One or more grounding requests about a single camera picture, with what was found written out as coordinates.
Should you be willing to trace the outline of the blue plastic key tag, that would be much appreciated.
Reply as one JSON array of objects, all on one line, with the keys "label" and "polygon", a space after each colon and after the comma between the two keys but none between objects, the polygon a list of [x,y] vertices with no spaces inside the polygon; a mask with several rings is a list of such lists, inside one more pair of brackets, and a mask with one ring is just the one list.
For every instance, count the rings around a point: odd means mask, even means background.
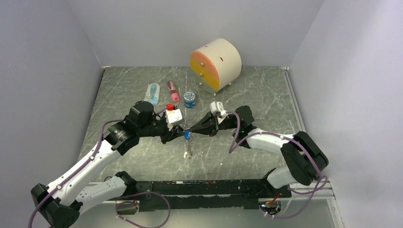
[{"label": "blue plastic key tag", "polygon": [[184,138],[186,140],[190,140],[190,138],[191,138],[191,130],[190,129],[185,129],[184,130]]}]

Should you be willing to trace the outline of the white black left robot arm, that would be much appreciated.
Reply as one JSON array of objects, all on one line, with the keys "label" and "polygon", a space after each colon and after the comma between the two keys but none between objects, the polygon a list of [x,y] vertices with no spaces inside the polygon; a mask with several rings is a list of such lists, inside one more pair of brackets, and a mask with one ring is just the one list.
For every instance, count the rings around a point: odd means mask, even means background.
[{"label": "white black left robot arm", "polygon": [[129,200],[138,194],[139,184],[121,171],[94,186],[90,181],[104,168],[123,157],[142,137],[160,137],[167,143],[182,136],[181,110],[167,104],[156,112],[147,101],[138,101],[123,119],[105,122],[94,147],[72,168],[48,184],[37,184],[31,190],[35,209],[28,227],[37,214],[54,228],[68,228],[79,216],[100,203],[122,197]]}]

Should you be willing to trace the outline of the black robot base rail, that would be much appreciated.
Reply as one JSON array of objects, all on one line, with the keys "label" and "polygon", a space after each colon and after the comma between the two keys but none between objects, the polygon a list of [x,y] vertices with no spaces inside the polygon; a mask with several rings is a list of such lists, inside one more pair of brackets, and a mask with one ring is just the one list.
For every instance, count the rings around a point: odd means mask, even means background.
[{"label": "black robot base rail", "polygon": [[290,198],[286,186],[272,187],[265,179],[136,181],[127,172],[127,188],[118,200],[137,200],[140,212],[171,209],[232,208],[257,209],[265,199]]}]

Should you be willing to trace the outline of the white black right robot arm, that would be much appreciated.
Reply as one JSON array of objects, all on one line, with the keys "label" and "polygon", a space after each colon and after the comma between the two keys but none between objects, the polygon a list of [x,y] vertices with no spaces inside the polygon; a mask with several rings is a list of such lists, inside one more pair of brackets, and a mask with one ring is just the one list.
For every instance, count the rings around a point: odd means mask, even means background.
[{"label": "white black right robot arm", "polygon": [[190,129],[192,133],[208,136],[215,136],[219,130],[234,129],[229,153],[244,147],[281,155],[286,165],[270,171],[261,185],[261,191],[267,197],[275,196],[283,186],[294,183],[308,186],[323,177],[329,160],[306,132],[272,133],[254,126],[253,122],[252,111],[247,105],[235,111],[214,107]]}]

